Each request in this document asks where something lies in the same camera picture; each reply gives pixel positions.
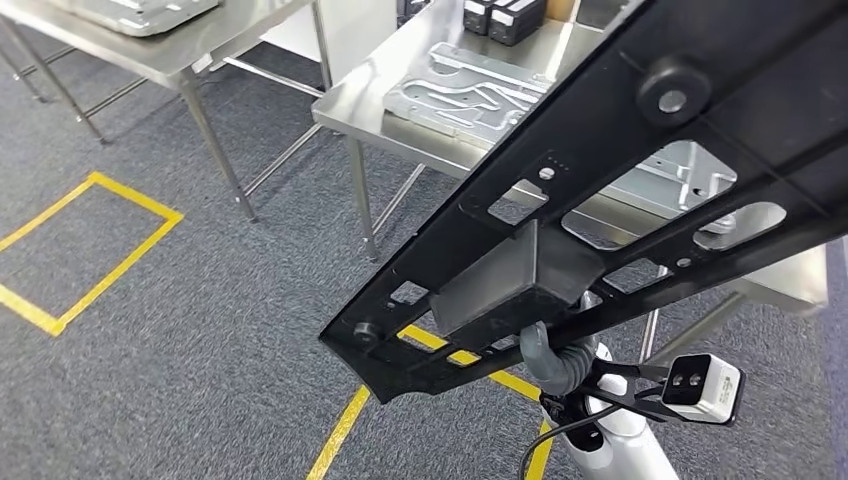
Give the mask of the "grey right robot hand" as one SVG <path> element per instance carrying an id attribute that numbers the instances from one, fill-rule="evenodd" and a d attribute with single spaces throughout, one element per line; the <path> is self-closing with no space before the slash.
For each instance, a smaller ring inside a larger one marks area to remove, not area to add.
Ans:
<path id="1" fill-rule="evenodd" d="M 528 372 L 541 384 L 555 380 L 559 375 L 559 358 L 549 345 L 546 325 L 538 321 L 523 328 L 519 347 Z"/>

